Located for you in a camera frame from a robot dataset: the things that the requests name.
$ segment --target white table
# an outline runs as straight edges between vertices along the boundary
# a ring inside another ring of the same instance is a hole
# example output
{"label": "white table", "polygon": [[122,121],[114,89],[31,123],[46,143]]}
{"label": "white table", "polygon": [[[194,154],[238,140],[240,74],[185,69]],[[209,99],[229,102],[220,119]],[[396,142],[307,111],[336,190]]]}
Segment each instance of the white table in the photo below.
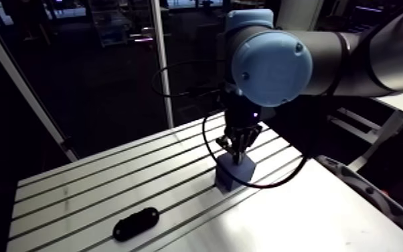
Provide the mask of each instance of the white table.
{"label": "white table", "polygon": [[[8,251],[403,251],[403,231],[316,161],[272,190],[214,187],[201,121],[19,182]],[[224,120],[207,123],[208,139]],[[265,124],[249,156],[253,182],[280,180],[300,153]],[[121,218],[147,207],[158,224],[124,243]]]}

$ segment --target metal frame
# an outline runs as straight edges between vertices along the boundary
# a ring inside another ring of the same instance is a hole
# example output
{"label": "metal frame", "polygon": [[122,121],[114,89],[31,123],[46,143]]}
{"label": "metal frame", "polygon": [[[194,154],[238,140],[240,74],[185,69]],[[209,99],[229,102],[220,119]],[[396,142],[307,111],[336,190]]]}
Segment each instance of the metal frame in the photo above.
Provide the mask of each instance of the metal frame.
{"label": "metal frame", "polygon": [[[167,66],[167,58],[164,46],[164,33],[163,33],[163,21],[161,19],[161,6],[159,0],[151,0],[151,10],[153,15],[153,23],[156,33],[156,44],[158,49],[159,67],[164,68]],[[170,95],[169,75],[167,71],[161,73],[161,83],[163,85],[163,94]],[[169,129],[175,127],[173,123],[173,111],[172,102],[170,98],[164,98],[165,113],[167,116],[167,126]]]}
{"label": "metal frame", "polygon": [[22,75],[14,65],[13,61],[9,57],[7,51],[0,42],[0,63],[5,68],[8,75],[13,80],[16,87],[19,89],[20,93],[23,95],[25,100],[28,102],[30,107],[33,109],[34,113],[37,115],[39,120],[42,122],[44,127],[48,130],[53,139],[60,146],[62,151],[66,154],[71,162],[78,160],[76,154],[71,149],[66,149],[63,145],[64,137],[61,131],[57,128],[55,123],[52,121],[46,110],[43,108],[41,102],[37,99],[36,95],[31,91],[28,84],[22,78]]}

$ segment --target slotted aluminum table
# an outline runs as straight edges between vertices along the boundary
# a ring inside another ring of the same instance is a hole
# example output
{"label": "slotted aluminum table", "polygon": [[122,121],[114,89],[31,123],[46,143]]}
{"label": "slotted aluminum table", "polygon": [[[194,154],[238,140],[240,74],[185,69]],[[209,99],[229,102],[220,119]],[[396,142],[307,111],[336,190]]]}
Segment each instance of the slotted aluminum table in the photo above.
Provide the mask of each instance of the slotted aluminum table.
{"label": "slotted aluminum table", "polygon": [[[248,155],[252,181],[268,184],[301,154],[262,126]],[[221,154],[222,114],[206,129]],[[201,130],[194,121],[20,181],[7,250],[403,251],[403,231],[315,160],[280,188],[222,194]],[[154,228],[112,239],[118,220],[151,206]]]}

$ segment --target black oval object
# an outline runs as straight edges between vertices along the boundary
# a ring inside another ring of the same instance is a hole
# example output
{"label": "black oval object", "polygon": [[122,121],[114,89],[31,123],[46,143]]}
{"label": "black oval object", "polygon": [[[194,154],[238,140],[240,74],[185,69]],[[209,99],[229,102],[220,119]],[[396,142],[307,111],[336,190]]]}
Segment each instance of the black oval object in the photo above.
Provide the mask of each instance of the black oval object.
{"label": "black oval object", "polygon": [[128,241],[136,235],[151,229],[159,221],[159,212],[156,208],[145,208],[123,220],[120,220],[112,230],[112,236],[117,241]]}

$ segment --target light blue joint cap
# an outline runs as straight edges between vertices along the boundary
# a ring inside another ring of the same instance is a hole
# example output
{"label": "light blue joint cap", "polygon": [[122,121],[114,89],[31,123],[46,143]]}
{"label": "light blue joint cap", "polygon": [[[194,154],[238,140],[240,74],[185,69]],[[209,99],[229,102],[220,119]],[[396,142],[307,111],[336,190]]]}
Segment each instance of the light blue joint cap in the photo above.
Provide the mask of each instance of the light blue joint cap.
{"label": "light blue joint cap", "polygon": [[232,75],[253,103],[276,107],[293,100],[308,85],[313,60],[294,35],[268,31],[248,38],[234,53]]}
{"label": "light blue joint cap", "polygon": [[261,25],[273,28],[273,12],[269,9],[230,11],[226,19],[226,32],[239,27]]}

